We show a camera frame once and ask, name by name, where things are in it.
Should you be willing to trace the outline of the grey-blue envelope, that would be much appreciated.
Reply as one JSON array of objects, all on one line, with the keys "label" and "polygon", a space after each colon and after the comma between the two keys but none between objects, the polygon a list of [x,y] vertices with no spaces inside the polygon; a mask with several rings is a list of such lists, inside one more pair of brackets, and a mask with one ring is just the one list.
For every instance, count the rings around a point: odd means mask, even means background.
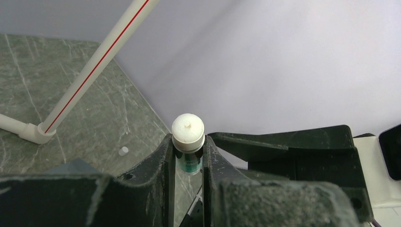
[{"label": "grey-blue envelope", "polygon": [[100,173],[89,163],[81,158],[76,158],[65,164],[55,166],[51,169],[43,171],[44,174],[57,174],[57,175],[68,175],[68,174],[98,174]]}]

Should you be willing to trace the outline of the green white glue stick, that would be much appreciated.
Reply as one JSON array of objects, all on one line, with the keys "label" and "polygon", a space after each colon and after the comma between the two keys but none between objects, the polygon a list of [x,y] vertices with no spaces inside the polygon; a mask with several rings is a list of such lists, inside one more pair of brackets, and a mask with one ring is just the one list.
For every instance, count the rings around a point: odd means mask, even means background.
[{"label": "green white glue stick", "polygon": [[197,174],[201,170],[205,142],[203,121],[191,113],[181,114],[174,120],[171,132],[179,168],[189,175]]}]

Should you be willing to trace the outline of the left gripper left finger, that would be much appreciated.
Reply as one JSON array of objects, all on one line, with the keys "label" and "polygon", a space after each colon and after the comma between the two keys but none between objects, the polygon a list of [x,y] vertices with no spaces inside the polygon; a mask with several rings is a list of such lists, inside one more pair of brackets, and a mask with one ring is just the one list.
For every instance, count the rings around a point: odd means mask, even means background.
[{"label": "left gripper left finger", "polygon": [[171,134],[123,174],[3,175],[3,227],[171,227],[175,157]]}]

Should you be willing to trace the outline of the white glue stick cap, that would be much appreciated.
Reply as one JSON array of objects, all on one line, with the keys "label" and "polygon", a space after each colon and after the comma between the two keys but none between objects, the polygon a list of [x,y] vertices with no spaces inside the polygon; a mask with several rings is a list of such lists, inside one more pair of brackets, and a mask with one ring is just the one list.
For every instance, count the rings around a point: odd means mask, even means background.
[{"label": "white glue stick cap", "polygon": [[118,151],[118,154],[120,155],[120,156],[125,156],[125,155],[127,155],[128,154],[128,152],[129,152],[129,149],[127,148],[127,147],[122,147],[119,151]]}]

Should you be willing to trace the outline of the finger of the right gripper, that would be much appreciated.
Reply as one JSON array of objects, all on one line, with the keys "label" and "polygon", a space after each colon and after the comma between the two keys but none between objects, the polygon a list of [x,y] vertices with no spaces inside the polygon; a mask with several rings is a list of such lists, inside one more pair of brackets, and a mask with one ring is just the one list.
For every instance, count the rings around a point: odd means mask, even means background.
[{"label": "finger of the right gripper", "polygon": [[210,137],[218,148],[246,161],[249,170],[338,185],[348,195],[359,221],[373,219],[360,157],[348,126],[264,135],[214,132]]}]

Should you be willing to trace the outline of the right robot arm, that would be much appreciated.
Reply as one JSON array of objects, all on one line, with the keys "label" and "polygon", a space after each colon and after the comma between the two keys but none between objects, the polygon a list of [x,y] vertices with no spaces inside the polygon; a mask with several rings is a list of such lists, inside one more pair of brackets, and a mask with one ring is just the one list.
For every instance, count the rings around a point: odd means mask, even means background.
[{"label": "right robot arm", "polygon": [[352,136],[347,125],[248,135],[210,134],[215,145],[247,162],[248,170],[282,179],[330,182],[350,198],[361,221],[372,209],[401,205],[401,129]]}]

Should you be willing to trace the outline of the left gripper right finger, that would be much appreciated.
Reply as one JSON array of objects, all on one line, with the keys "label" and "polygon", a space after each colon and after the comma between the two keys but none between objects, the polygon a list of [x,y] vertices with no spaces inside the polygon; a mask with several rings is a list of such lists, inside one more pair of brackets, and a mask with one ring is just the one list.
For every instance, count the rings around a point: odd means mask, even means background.
[{"label": "left gripper right finger", "polygon": [[203,145],[206,227],[358,227],[345,192],[329,182],[253,180],[230,164],[213,139]]}]

